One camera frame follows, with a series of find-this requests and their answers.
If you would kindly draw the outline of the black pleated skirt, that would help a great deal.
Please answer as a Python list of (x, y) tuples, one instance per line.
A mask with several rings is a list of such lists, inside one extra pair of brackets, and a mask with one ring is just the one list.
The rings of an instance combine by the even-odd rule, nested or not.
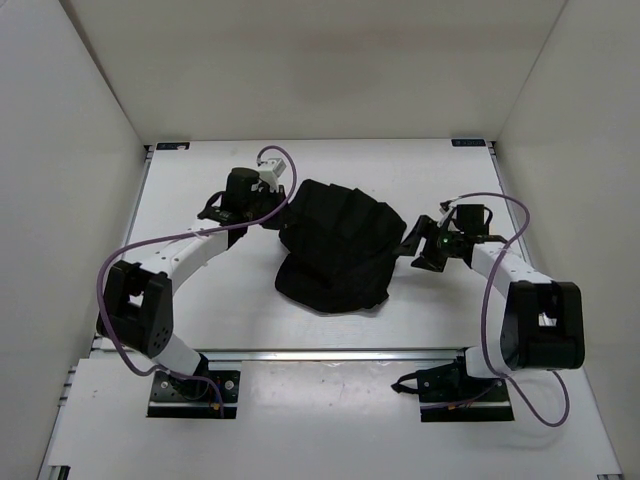
[(322, 314), (374, 309), (388, 286), (406, 223), (363, 191), (302, 182), (279, 239), (288, 254), (275, 278), (289, 300)]

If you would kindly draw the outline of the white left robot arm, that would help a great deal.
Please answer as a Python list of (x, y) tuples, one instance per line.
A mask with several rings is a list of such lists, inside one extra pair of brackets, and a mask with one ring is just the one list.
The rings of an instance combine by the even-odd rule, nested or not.
[(193, 274), (229, 250), (248, 230), (265, 219), (276, 227), (285, 200), (279, 177), (285, 165), (269, 160), (254, 169), (235, 167), (225, 190), (214, 194), (187, 230), (142, 262), (116, 262), (109, 269), (103, 302), (120, 344), (154, 364), (175, 372), (174, 385), (188, 398), (208, 389), (204, 357), (174, 333), (173, 296)]

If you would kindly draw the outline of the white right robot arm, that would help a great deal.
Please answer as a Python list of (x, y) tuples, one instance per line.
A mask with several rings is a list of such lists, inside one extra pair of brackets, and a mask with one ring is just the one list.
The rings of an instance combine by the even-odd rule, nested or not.
[(490, 233), (493, 212), (482, 204), (441, 207), (442, 217), (422, 215), (395, 250), (411, 266), (442, 273), (460, 259), (486, 279), (481, 340), (461, 354), (464, 366), (448, 376), (449, 391), (471, 400), (484, 379), (518, 370), (575, 370), (585, 359), (582, 296), (573, 282), (540, 273)]

